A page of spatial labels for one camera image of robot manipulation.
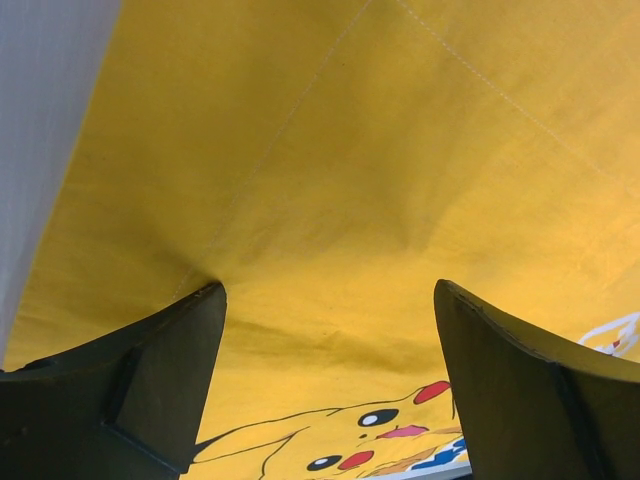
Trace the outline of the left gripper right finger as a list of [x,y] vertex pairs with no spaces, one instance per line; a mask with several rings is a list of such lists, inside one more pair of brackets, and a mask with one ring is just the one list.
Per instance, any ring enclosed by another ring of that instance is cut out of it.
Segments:
[[639,366],[440,279],[437,331],[476,479],[636,479]]

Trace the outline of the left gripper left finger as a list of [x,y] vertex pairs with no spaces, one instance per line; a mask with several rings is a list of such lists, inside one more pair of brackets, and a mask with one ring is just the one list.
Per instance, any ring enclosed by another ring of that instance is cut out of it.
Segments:
[[227,296],[211,283],[112,333],[1,374],[4,479],[177,479],[196,437]]

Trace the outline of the yellow Pikachu cloth placemat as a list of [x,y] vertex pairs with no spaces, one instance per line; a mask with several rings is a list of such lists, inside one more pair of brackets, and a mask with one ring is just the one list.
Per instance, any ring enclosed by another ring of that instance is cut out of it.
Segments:
[[190,479],[473,455],[450,280],[639,363],[635,1],[127,1],[6,365],[221,313]]

